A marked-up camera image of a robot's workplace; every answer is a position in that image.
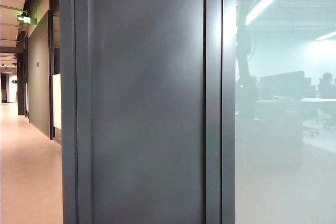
glass partition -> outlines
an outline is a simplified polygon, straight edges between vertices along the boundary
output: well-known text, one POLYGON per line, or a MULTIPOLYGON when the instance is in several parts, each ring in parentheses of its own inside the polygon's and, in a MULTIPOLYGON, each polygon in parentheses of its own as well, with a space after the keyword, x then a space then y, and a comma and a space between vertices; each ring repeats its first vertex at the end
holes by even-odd
POLYGON ((335 223, 336 1, 237 2, 236 223, 335 223))

exit sign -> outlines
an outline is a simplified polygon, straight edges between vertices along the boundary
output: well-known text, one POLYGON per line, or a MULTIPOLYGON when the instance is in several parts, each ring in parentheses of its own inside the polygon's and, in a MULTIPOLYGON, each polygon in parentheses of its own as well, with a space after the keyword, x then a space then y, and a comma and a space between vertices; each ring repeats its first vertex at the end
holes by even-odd
POLYGON ((37 20, 35 18, 26 17, 23 15, 17 15, 17 21, 31 25, 37 25, 37 20))

door frame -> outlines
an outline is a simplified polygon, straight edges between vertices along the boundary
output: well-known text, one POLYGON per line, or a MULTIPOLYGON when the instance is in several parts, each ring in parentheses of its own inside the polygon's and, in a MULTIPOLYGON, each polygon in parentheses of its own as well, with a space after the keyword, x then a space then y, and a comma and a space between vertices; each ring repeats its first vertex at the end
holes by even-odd
MULTIPOLYGON (((92 222, 91 0, 59 3, 64 223, 84 224, 92 222)), ((204 0, 206 223, 235 223, 235 54, 236 0, 204 0)))

person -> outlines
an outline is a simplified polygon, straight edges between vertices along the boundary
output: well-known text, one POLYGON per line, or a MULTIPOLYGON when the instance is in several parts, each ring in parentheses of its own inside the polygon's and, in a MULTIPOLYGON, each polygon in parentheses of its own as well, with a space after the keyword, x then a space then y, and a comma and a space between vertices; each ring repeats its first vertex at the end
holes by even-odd
POLYGON ((320 79, 319 92, 321 98, 336 98, 335 88, 331 85, 332 74, 324 73, 322 79, 320 79))

gray wall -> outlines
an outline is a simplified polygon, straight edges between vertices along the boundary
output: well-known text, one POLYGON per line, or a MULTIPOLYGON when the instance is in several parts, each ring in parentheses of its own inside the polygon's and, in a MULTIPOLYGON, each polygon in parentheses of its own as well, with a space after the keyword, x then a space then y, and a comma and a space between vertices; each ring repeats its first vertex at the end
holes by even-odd
POLYGON ((29 119, 49 136, 48 15, 43 16, 28 40, 29 119))

